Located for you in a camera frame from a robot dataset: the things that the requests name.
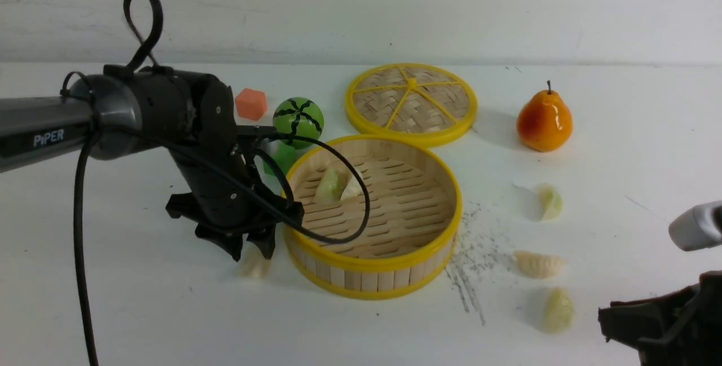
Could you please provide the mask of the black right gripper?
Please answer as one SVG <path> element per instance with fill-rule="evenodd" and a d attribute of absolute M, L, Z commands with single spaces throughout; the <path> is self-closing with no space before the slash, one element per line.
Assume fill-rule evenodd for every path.
<path fill-rule="evenodd" d="M 670 294 L 598 310 L 606 341 L 634 348 L 642 365 L 721 364 L 721 273 Z"/>

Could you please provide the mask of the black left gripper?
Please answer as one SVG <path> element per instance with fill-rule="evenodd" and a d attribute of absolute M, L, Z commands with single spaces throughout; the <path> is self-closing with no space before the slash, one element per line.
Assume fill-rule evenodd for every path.
<path fill-rule="evenodd" d="M 173 219 L 197 224 L 196 237 L 222 248 L 239 262 L 246 240 L 271 260 L 276 248 L 276 225 L 299 224 L 304 214 L 300 202 L 271 191 L 254 162 L 263 154 L 263 143 L 236 137 L 224 145 L 211 140 L 176 143 L 169 152 L 190 192 L 173 194 L 165 206 Z"/>

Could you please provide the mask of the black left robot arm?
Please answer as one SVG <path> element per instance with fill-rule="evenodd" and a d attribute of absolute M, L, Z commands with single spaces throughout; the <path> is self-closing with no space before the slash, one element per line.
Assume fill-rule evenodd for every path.
<path fill-rule="evenodd" d="M 254 163 L 269 127 L 238 125 L 229 86 L 206 73 L 168 67 L 137 72 L 107 65 L 102 74 L 65 79 L 59 96 L 2 100 L 2 171 L 80 150 L 96 160 L 164 147 L 190 191 L 166 211 L 196 223 L 196 236 L 240 260 L 244 242 L 269 259 L 276 225 L 302 222 L 300 202 L 263 184 Z"/>

